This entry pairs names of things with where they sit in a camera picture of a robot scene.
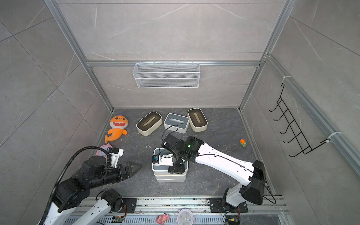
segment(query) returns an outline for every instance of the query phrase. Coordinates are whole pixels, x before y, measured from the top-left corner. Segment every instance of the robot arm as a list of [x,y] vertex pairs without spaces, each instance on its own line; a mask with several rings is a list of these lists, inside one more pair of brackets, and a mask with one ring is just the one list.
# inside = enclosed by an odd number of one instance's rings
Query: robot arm
[[153,163],[169,166],[170,173],[183,173],[184,163],[190,160],[211,166],[236,179],[239,184],[226,190],[224,194],[225,201],[222,205],[226,209],[237,207],[245,201],[262,204],[265,183],[265,167],[262,162],[256,160],[251,163],[236,159],[191,136],[183,141],[169,134],[164,139],[163,147],[173,154],[154,156],[158,160],[153,158]]
[[[112,149],[109,153],[112,159],[111,165],[106,162],[106,158],[103,156],[92,156],[83,162],[78,174],[62,181],[56,190],[44,224],[62,225],[81,201],[90,195],[91,188],[126,180],[142,168],[141,164],[134,162],[127,162],[125,167],[122,164],[117,164],[122,153],[122,149]],[[121,207],[122,196],[110,189],[105,191],[94,207],[74,224],[92,225],[105,214],[110,211],[117,212]]]

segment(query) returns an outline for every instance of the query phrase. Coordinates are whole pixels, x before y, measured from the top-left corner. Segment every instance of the cable tie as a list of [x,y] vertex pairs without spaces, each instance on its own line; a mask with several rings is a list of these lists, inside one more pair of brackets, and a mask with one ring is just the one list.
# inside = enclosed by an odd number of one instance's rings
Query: cable tie
[[326,142],[326,143],[329,143],[329,142],[330,142],[330,138],[331,138],[333,135],[335,135],[335,134],[342,134],[342,132],[341,132],[341,131],[336,131],[336,132],[330,134],[330,135],[328,136],[328,139],[327,139],[325,142]]
[[284,83],[284,79],[285,79],[285,78],[287,78],[287,77],[291,77],[291,76],[284,76],[284,77],[283,77],[283,81],[282,81],[282,83]]

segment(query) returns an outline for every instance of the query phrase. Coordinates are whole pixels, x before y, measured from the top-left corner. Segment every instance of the stuffed toy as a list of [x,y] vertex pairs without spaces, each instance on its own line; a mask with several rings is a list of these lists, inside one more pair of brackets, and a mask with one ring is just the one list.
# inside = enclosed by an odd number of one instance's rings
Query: stuffed toy
[[166,221],[168,221],[168,220],[170,220],[169,215],[167,215],[167,214],[159,215],[159,216],[156,218],[156,223],[157,223],[157,224],[164,225],[164,223],[165,223]]
[[127,131],[125,128],[128,126],[129,122],[127,119],[123,116],[114,116],[110,120],[110,126],[112,129],[108,131],[108,134],[111,134],[110,136],[105,135],[105,143],[108,143],[108,141],[115,141],[121,137],[121,135],[125,134],[127,135]]

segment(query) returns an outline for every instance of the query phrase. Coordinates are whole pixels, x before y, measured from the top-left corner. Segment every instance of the red wire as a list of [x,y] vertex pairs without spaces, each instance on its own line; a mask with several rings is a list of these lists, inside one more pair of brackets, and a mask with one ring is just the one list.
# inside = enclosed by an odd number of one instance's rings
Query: red wire
[[124,220],[125,220],[125,218],[126,218],[126,204],[124,204],[125,205],[125,215],[124,215]]

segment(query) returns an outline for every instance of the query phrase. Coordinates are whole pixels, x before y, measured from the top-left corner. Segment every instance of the pink toy figure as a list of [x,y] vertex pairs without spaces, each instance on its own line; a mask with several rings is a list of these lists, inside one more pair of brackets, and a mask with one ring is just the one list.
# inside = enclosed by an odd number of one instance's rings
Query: pink toy figure
[[168,220],[170,220],[169,215],[164,214],[164,215],[160,215],[160,216],[158,216],[158,217],[156,218],[156,223],[157,223],[157,224],[164,225],[164,223],[165,223],[166,221],[168,221]]

